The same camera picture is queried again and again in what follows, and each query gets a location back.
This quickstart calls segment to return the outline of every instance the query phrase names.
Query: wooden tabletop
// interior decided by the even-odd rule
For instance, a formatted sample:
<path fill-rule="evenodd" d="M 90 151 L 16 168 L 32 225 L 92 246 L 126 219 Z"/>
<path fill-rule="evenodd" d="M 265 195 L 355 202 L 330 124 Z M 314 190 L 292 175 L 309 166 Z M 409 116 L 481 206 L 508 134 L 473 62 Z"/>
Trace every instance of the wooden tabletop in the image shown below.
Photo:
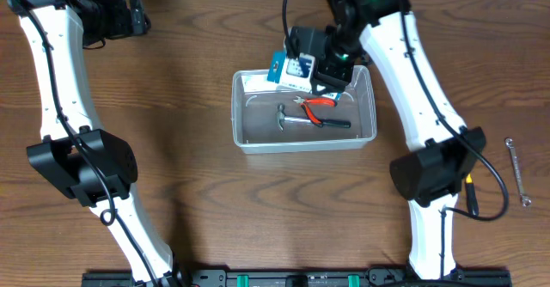
<path fill-rule="evenodd" d="M 425 52 L 510 190 L 495 223 L 454 222 L 461 266 L 510 269 L 515 286 L 550 279 L 550 0 L 411 0 Z M 362 150 L 246 156 L 231 131 L 232 76 L 265 69 L 283 43 L 281 0 L 144 0 L 145 37 L 85 52 L 95 106 L 139 166 L 153 224 L 189 265 L 231 269 L 403 265 L 409 210 L 389 162 L 403 129 L 370 67 L 378 136 Z M 83 272 L 128 270 L 99 219 L 28 164 L 40 142 L 40 96 L 17 18 L 0 7 L 0 285 L 80 286 Z M 289 24 L 331 23 L 324 0 L 290 0 Z M 533 206 L 520 206 L 504 139 L 516 141 Z M 497 183 L 473 172 L 482 214 Z M 464 208 L 464 193 L 459 206 Z"/>

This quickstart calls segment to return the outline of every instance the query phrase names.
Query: plastic bin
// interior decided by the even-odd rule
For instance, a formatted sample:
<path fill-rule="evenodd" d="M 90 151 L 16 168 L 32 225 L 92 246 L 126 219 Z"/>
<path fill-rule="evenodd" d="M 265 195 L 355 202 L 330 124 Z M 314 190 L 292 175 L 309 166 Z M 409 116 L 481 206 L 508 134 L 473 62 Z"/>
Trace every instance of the plastic bin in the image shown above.
<path fill-rule="evenodd" d="M 283 103 L 287 116 L 305 117 L 293 100 L 297 95 L 312 95 L 266 84 L 266 77 L 267 70 L 238 71 L 233 76 L 233 139 L 246 154 L 361 149 L 376 137 L 375 100 L 367 68 L 354 67 L 352 81 L 338 106 L 312 106 L 320 119 L 349 120 L 350 129 L 285 122 L 284 131 L 280 131 L 277 106 Z"/>

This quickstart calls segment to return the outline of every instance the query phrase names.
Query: wooden table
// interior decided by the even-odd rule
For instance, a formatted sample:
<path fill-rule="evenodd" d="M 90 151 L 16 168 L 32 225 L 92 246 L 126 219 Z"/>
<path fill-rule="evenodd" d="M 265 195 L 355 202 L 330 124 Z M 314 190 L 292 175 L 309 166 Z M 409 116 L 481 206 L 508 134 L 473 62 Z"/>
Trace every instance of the wooden table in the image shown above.
<path fill-rule="evenodd" d="M 550 0 L 411 0 L 425 51 L 510 190 L 495 223 L 457 217 L 461 266 L 508 266 L 516 286 L 550 279 Z M 400 119 L 375 67 L 378 137 L 363 150 L 245 156 L 233 143 L 231 81 L 265 69 L 282 46 L 281 0 L 144 0 L 141 38 L 85 52 L 95 105 L 126 140 L 153 223 L 180 260 L 231 269 L 402 265 L 407 203 L 389 162 L 407 153 Z M 289 24 L 323 28 L 324 0 L 290 0 Z M 40 141 L 40 98 L 26 38 L 0 8 L 0 285 L 80 286 L 83 272 L 127 270 L 88 209 L 28 164 Z M 516 140 L 534 203 L 520 206 L 504 138 Z M 479 164 L 482 214 L 501 196 Z M 459 205 L 464 207 L 464 193 Z"/>

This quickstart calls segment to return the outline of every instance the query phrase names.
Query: hammer head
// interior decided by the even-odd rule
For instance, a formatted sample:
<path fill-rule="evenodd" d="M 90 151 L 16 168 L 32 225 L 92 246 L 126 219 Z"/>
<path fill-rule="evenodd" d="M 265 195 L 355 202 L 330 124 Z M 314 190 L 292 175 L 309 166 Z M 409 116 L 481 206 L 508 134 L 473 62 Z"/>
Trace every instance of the hammer head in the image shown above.
<path fill-rule="evenodd" d="M 277 106 L 277 125 L 278 125 L 278 129 L 280 129 L 281 131 L 284 130 L 283 128 L 283 123 L 284 123 L 284 104 L 280 104 Z"/>

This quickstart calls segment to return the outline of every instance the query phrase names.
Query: hammer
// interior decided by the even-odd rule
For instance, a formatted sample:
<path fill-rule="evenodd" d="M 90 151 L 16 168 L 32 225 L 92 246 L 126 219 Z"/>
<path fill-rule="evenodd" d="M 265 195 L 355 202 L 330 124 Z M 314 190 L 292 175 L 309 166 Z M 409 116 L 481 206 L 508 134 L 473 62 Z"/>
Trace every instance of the hammer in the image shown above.
<path fill-rule="evenodd" d="M 297 117 L 284 115 L 284 104 L 281 103 L 277 106 L 277 124 L 278 124 L 278 129 L 280 129 L 281 131 L 284 130 L 283 123 L 285 121 L 290 121 L 290 122 L 295 122 L 295 123 L 311 124 L 311 120 L 309 120 L 309 119 L 297 118 Z"/>

